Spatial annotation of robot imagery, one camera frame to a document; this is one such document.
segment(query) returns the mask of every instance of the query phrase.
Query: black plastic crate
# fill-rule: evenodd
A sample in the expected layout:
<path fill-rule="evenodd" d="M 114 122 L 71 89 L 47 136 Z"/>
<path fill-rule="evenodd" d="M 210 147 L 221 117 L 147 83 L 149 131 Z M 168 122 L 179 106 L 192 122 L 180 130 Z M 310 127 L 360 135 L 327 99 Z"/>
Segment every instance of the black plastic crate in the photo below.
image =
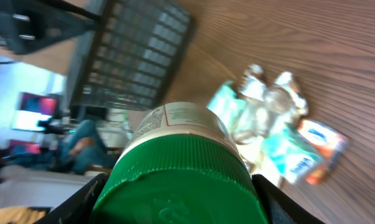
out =
<path fill-rule="evenodd" d="M 67 106 L 158 106 L 191 39 L 189 13 L 165 0 L 93 0 L 87 10 L 102 21 L 78 41 Z"/>

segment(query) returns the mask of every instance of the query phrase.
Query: jeans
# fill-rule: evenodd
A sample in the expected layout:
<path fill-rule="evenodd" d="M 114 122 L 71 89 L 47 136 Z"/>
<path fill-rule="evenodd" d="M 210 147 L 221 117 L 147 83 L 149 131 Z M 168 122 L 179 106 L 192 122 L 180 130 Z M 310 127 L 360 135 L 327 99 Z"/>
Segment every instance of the jeans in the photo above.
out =
<path fill-rule="evenodd" d="M 62 148 L 61 160 L 66 161 L 69 159 L 69 151 L 75 147 L 80 139 L 86 137 L 92 138 L 94 144 L 83 148 L 82 151 L 74 157 L 72 171 L 76 174 L 83 175 L 89 165 L 112 168 L 117 158 L 107 154 L 107 147 L 98 134 L 96 123 L 91 120 L 85 120 L 79 124 L 76 132 L 71 135 L 69 142 Z"/>

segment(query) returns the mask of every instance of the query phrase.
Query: green cap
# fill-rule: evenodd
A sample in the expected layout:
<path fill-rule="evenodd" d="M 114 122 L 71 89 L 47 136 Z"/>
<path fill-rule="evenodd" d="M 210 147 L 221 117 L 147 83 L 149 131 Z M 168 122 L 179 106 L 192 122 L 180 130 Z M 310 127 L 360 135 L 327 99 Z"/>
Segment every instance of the green cap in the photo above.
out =
<path fill-rule="evenodd" d="M 114 167 L 93 223 L 267 223 L 244 165 L 200 136 L 146 141 Z"/>

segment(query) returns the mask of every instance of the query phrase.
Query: desk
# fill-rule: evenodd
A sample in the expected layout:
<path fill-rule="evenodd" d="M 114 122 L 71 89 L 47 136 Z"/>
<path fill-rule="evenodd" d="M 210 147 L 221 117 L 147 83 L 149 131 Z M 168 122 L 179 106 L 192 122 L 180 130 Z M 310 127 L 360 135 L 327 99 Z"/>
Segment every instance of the desk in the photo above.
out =
<path fill-rule="evenodd" d="M 178 1 L 197 31 L 166 100 L 205 106 L 251 63 L 293 72 L 309 117 L 351 145 L 322 185 L 282 190 L 326 223 L 375 224 L 375 1 Z"/>
<path fill-rule="evenodd" d="M 88 3 L 88 0 L 67 1 L 78 7 L 84 7 Z M 77 38 L 66 40 L 29 55 L 14 55 L 12 52 L 0 47 L 0 55 L 12 60 L 19 60 L 37 67 L 46 68 L 55 73 L 67 75 L 76 41 Z"/>

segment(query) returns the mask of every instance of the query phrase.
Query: pile of trash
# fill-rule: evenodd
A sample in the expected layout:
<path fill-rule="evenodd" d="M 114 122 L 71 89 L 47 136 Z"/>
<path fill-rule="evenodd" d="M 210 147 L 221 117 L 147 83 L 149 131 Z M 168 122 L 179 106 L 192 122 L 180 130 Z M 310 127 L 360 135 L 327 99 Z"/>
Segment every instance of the pile of trash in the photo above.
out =
<path fill-rule="evenodd" d="M 291 72 L 271 85 L 259 65 L 250 65 L 241 83 L 225 82 L 207 106 L 227 127 L 252 175 L 279 187 L 306 179 L 319 184 L 348 144 L 346 136 L 311 119 L 308 103 Z"/>

